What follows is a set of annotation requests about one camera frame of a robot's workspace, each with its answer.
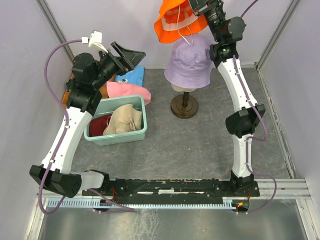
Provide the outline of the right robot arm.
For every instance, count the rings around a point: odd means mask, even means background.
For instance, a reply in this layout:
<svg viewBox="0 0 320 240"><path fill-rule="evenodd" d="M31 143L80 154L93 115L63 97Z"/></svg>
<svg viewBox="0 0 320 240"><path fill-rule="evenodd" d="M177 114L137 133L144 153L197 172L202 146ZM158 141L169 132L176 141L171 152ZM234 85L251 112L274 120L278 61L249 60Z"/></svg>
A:
<svg viewBox="0 0 320 240"><path fill-rule="evenodd" d="M226 187L236 196L259 196L251 167L251 145L266 107L252 95L241 69L237 42L243 39L246 24L240 16L227 19L221 0L191 0L189 4L195 16L205 18L213 35L210 59L232 99L234 113L226 118L225 125L233 141L233 167Z"/></svg>

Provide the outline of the purple bucket hat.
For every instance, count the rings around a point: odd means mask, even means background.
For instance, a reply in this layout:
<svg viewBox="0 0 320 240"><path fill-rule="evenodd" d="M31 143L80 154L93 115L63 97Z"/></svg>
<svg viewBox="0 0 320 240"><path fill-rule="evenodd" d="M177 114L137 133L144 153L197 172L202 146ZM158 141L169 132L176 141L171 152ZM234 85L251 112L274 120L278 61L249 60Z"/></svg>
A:
<svg viewBox="0 0 320 240"><path fill-rule="evenodd" d="M210 59L211 40L200 33L175 41L164 76L171 84L184 89L208 86L213 62Z"/></svg>

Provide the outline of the orange bucket hat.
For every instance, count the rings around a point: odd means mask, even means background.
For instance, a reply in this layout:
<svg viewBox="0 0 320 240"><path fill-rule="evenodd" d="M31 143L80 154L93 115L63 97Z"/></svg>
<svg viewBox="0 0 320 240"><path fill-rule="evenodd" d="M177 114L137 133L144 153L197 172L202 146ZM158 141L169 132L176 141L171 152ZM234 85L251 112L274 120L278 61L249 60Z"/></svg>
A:
<svg viewBox="0 0 320 240"><path fill-rule="evenodd" d="M187 0L164 0L159 8L159 17L153 28L162 44L171 44L177 39L196 34L208 24L203 15L196 16Z"/></svg>

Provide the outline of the teal plastic basket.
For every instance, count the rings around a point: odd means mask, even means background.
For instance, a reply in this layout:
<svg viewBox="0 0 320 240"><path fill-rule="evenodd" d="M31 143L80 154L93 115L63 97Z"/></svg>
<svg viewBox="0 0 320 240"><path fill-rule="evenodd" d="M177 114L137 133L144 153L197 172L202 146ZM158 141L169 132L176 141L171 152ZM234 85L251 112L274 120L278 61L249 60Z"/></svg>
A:
<svg viewBox="0 0 320 240"><path fill-rule="evenodd" d="M123 132L113 133L108 135L90 136L90 124L88 124L84 130L84 138L93 142L99 146L106 146L112 144L127 143L133 141L141 141L145 138L146 131L148 129L147 115L145 109L145 101L141 95L130 95L114 98L102 99L98 104L93 119L102 117L105 115L114 115L114 112L122 106L130 105L135 111L141 112L141 124L140 129Z"/></svg>

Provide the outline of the wooden compartment tray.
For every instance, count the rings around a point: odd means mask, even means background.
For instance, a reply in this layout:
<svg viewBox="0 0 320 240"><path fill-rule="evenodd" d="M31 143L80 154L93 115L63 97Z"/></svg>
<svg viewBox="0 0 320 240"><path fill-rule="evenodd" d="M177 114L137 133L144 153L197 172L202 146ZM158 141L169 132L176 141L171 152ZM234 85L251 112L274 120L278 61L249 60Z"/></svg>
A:
<svg viewBox="0 0 320 240"><path fill-rule="evenodd" d="M65 108L67 107L67 101L70 94L70 88L71 88L73 78L74 78L74 74L72 73L70 79L65 83L66 90L61 100L61 103Z"/></svg>

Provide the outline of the blue printed cloth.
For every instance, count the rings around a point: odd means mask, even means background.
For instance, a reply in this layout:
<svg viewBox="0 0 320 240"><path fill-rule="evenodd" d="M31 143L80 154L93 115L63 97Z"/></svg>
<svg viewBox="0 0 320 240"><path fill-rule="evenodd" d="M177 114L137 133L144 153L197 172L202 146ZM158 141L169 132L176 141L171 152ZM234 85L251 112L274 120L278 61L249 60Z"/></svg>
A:
<svg viewBox="0 0 320 240"><path fill-rule="evenodd" d="M134 84L142 87L144 84L145 67L142 65L137 66L134 70L127 72L126 74L115 77L115 82L122 84Z"/></svg>

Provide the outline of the cream mannequin head stand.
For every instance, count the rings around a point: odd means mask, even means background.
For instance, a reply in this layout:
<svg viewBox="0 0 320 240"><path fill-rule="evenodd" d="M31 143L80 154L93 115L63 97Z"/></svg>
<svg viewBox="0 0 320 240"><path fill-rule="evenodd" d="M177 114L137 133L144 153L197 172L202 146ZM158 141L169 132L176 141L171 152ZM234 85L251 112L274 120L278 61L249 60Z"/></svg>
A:
<svg viewBox="0 0 320 240"><path fill-rule="evenodd" d="M170 103L171 112L180 119L190 119L194 117L198 112L199 103L192 95L190 95L190 93L194 92L196 89L183 88L173 83L171 84L171 87L176 92L182 92L182 94L179 94L172 99Z"/></svg>

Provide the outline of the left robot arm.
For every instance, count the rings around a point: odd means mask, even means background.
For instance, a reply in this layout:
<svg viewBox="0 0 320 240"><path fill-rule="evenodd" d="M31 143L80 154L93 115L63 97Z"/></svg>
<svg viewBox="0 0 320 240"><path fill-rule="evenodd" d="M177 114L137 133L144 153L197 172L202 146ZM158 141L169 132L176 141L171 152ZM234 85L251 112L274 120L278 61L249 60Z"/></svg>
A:
<svg viewBox="0 0 320 240"><path fill-rule="evenodd" d="M66 105L64 118L48 154L39 165L32 165L29 174L38 183L38 196L44 190L73 198L79 191L94 189L106 195L111 189L109 175L98 170L71 172L75 151L85 128L92 120L102 99L100 88L114 75L123 76L134 70L146 56L143 51L122 47L117 42L111 51L99 50L99 59L83 52L72 62L73 87Z"/></svg>

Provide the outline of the pink bucket hat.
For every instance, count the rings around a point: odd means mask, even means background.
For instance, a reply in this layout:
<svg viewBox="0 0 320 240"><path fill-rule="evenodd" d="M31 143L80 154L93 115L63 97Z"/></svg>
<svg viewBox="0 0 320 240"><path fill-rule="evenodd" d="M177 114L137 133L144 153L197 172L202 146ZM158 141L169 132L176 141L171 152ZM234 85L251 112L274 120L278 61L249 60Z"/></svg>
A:
<svg viewBox="0 0 320 240"><path fill-rule="evenodd" d="M144 100L144 105L148 105L152 100L151 93L145 87L136 84L108 81L106 90L109 98L140 95Z"/></svg>

